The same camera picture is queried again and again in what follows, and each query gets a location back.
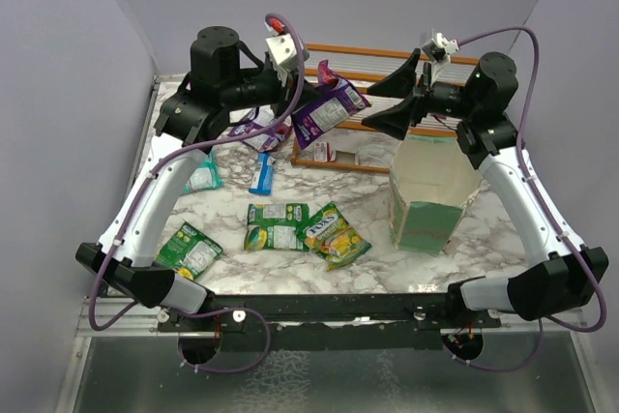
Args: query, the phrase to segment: marble surface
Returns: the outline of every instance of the marble surface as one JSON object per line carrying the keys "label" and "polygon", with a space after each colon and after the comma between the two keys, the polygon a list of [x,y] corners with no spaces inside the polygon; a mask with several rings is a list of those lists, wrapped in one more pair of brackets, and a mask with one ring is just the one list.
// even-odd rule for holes
{"label": "marble surface", "polygon": [[[162,102],[177,85],[162,83],[151,128]],[[351,134],[346,139],[364,134]],[[152,135],[150,130],[145,149]],[[366,143],[363,139],[351,146]],[[288,140],[274,154],[273,194],[265,197],[248,192],[256,152],[242,143],[216,147],[223,186],[180,197],[163,229],[160,245],[183,221],[221,244],[223,257],[198,278],[220,294],[432,292],[445,290],[458,280],[513,276],[525,269],[516,230],[487,184],[482,184],[468,208],[448,253],[430,256],[398,251],[389,239],[387,176],[292,166],[291,149],[292,141]],[[311,213],[335,201],[348,221],[372,243],[372,249],[351,265],[331,272],[311,252],[243,251],[248,204],[291,201],[307,202]]]}

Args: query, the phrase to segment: candy wrapper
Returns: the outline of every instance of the candy wrapper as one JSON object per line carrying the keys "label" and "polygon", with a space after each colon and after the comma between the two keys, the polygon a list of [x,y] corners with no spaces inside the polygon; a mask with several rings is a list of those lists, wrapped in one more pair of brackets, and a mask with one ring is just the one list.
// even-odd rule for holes
{"label": "candy wrapper", "polygon": [[[251,119],[255,110],[251,110],[242,119],[242,124],[232,128],[229,136],[251,133],[252,131],[261,130],[262,128],[269,126],[274,120],[275,116],[271,108],[262,106],[258,112],[258,116],[255,119]],[[286,140],[290,135],[292,128],[289,124],[282,123],[280,127],[275,130],[267,131],[264,134],[251,137],[243,141],[244,144],[249,145],[258,152],[270,152],[278,148],[278,146]]]}
{"label": "candy wrapper", "polygon": [[320,99],[292,114],[292,126],[302,149],[322,134],[371,104],[346,78],[329,69],[328,60],[318,64]]}
{"label": "candy wrapper", "polygon": [[325,259],[329,271],[352,263],[371,248],[333,202],[303,221],[297,229],[297,237]]}

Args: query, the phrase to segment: wooden slat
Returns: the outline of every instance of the wooden slat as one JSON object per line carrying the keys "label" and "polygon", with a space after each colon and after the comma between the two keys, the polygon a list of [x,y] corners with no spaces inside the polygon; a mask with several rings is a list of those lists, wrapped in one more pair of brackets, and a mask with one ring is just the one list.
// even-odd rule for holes
{"label": "wooden slat", "polygon": [[[378,82],[387,76],[386,74],[372,74],[372,73],[362,73],[362,72],[340,72],[338,70],[335,70],[335,72],[339,74],[340,76],[345,77],[346,79],[349,79],[351,81]],[[314,68],[309,68],[306,70],[306,76],[316,77],[318,76],[318,70],[315,70]],[[452,84],[453,86],[459,86],[459,87],[462,86],[462,83],[460,82],[452,82],[452,81],[441,81],[441,82],[447,82],[448,84]],[[357,87],[357,89],[359,89],[359,91],[362,94],[365,94],[366,91],[368,90],[367,87]]]}
{"label": "wooden slat", "polygon": [[[378,133],[377,130],[373,128],[368,128],[367,126],[362,125],[358,121],[350,120],[339,123],[336,128],[340,130],[369,131],[371,133]],[[433,137],[456,137],[456,133],[453,131],[428,130],[425,128],[411,128],[408,130],[408,133],[416,135],[431,135]]]}
{"label": "wooden slat", "polygon": [[[383,58],[403,58],[406,59],[410,56],[411,52],[403,52],[399,50],[383,50],[380,48],[365,48],[365,47],[347,47],[342,45],[329,45],[329,44],[306,44],[308,50],[315,52],[333,52],[333,53],[345,53],[348,55],[369,55],[372,57]],[[422,54],[422,60],[427,61],[427,56]],[[477,65],[478,59],[470,57],[452,57],[452,63],[460,65]]]}

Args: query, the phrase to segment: robotic arm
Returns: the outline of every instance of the robotic arm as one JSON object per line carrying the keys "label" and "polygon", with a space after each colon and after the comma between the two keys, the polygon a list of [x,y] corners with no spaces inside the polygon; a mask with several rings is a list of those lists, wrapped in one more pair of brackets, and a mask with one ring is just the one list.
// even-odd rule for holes
{"label": "robotic arm", "polygon": [[[157,175],[153,168],[183,147],[217,139],[230,126],[230,111],[270,104],[276,115],[285,111],[299,76],[297,50],[290,34],[267,39],[266,63],[258,60],[237,33],[214,26],[201,30],[191,47],[192,70],[176,94],[162,105],[155,123],[156,134],[146,163],[119,214],[97,244],[81,244],[76,259],[97,273],[105,256],[113,259],[104,280],[145,307],[162,306],[185,313],[206,310],[212,292],[173,270],[153,263],[157,243],[180,192],[203,162],[199,149],[185,152],[166,163]],[[240,52],[256,68],[241,69]],[[299,51],[308,58],[305,49]],[[316,91],[304,82],[301,103],[315,99]],[[141,192],[151,178],[145,192]],[[131,218],[118,240],[125,218]]]}
{"label": "robotic arm", "polygon": [[[529,269],[514,278],[480,278],[453,283],[448,290],[449,312],[466,323],[475,311],[493,309],[515,312],[525,320],[586,305],[594,290],[564,238],[579,248],[599,281],[608,266],[602,248],[589,248],[563,219],[546,190],[536,186],[545,206],[562,225],[563,235],[553,233],[550,219],[524,177],[517,157],[517,129],[504,113],[516,92],[516,64],[499,52],[484,55],[463,87],[436,81],[432,62],[442,67],[457,50],[438,34],[424,46],[429,61],[416,80],[421,56],[416,49],[402,67],[374,84],[368,93],[403,98],[387,110],[364,119],[363,124],[404,139],[428,113],[460,118],[457,142],[475,169],[488,180],[500,197],[524,245]],[[529,176],[535,171],[526,149],[522,156]]]}

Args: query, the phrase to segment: snack bag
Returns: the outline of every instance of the snack bag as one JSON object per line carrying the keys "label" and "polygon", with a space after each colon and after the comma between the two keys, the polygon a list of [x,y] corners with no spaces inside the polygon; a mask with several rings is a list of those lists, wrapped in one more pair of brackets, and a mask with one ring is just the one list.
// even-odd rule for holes
{"label": "snack bag", "polygon": [[328,60],[318,64],[316,89],[320,92],[320,99],[292,113],[292,126],[301,149],[355,113],[371,106],[349,80],[330,70],[328,65]]}
{"label": "snack bag", "polygon": [[297,227],[309,217],[310,209],[306,203],[251,203],[248,209],[248,232],[243,248],[246,251],[308,251],[303,241],[297,239]]}
{"label": "snack bag", "polygon": [[[258,114],[254,119],[251,116],[255,111]],[[251,133],[252,131],[261,130],[266,126],[269,126],[275,121],[275,115],[273,110],[266,106],[261,106],[257,110],[250,110],[243,118],[241,118],[241,124],[232,128],[229,136]],[[249,145],[258,152],[270,152],[277,149],[282,142],[290,135],[292,128],[289,124],[282,123],[278,129],[272,129],[264,134],[250,137],[243,141],[244,144]]]}
{"label": "snack bag", "polygon": [[155,261],[185,278],[195,280],[222,252],[217,242],[185,222],[163,245]]}
{"label": "snack bag", "polygon": [[297,237],[327,261],[329,271],[352,263],[371,248],[333,202],[300,224]]}
{"label": "snack bag", "polygon": [[207,189],[217,189],[219,187],[221,187],[221,177],[217,171],[215,154],[211,152],[204,158],[204,162],[193,172],[187,184],[183,186],[181,195],[205,191]]}

